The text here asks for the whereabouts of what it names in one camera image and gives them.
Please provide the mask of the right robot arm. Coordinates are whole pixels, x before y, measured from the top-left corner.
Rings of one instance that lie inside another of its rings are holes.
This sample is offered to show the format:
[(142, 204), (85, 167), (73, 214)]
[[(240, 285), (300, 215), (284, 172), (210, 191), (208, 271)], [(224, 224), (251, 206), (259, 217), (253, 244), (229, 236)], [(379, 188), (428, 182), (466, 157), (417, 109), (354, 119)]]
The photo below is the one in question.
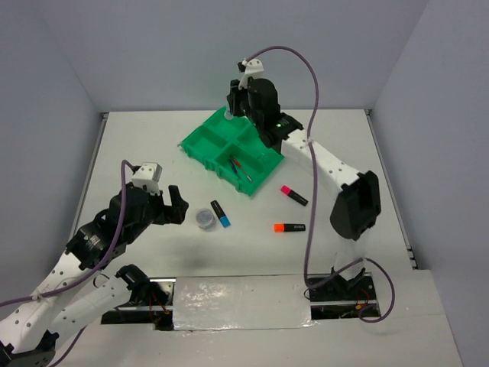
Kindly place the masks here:
[(265, 147), (294, 160), (311, 173), (314, 187), (323, 186), (332, 195), (329, 222), (339, 245), (329, 283), (337, 297), (349, 299), (365, 273), (361, 237), (381, 213), (377, 175), (348, 166), (314, 141), (300, 122), (282, 112), (270, 80), (251, 77), (246, 86), (232, 80), (226, 99), (230, 113), (248, 118)]

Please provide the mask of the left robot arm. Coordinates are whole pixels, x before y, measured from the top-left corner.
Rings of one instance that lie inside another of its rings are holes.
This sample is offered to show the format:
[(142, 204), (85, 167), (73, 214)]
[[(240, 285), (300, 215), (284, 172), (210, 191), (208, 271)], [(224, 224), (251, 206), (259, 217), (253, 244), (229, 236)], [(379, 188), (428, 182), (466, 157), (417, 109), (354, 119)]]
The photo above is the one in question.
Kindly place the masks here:
[(162, 191), (127, 183), (108, 208), (78, 229), (49, 275), (1, 321), (3, 366), (49, 366), (58, 347), (112, 308), (168, 304), (169, 293), (136, 265), (122, 266), (94, 291), (74, 298), (148, 226), (183, 223), (189, 204), (177, 186), (168, 189), (170, 205)]

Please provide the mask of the red gel pen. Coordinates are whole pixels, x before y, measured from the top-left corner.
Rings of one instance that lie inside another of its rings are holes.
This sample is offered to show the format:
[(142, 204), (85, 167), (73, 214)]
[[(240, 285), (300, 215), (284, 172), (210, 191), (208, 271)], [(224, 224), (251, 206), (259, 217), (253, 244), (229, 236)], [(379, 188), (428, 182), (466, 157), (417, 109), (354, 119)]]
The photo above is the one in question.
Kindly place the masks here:
[(234, 165), (235, 165), (237, 168), (239, 168), (241, 171), (243, 171), (243, 167), (242, 167), (242, 166), (241, 166), (241, 164), (238, 162), (238, 160), (237, 160), (236, 158), (232, 157), (232, 156), (231, 156), (230, 158), (231, 158), (232, 162), (234, 163)]

